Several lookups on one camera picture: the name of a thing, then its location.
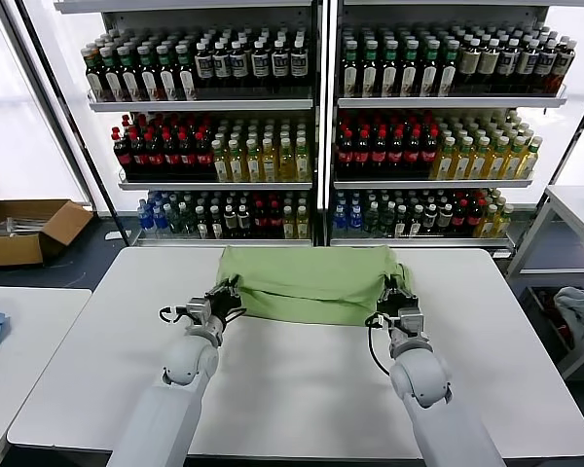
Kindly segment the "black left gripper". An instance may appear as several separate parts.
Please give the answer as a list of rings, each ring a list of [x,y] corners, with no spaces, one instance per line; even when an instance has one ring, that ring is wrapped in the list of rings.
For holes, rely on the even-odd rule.
[[[234,320],[237,315],[246,312],[246,307],[242,304],[239,294],[239,276],[232,276],[221,279],[212,289],[207,292],[212,299],[212,314],[221,321]]]

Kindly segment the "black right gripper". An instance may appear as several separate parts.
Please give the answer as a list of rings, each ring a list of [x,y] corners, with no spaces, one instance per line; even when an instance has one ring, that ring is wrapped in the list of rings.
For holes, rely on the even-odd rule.
[[[381,294],[384,300],[378,301],[378,312],[390,318],[396,318],[408,313],[418,313],[418,298],[414,294],[394,287],[392,292],[398,296],[389,296],[391,293],[391,278],[386,276],[383,279],[383,291]]]

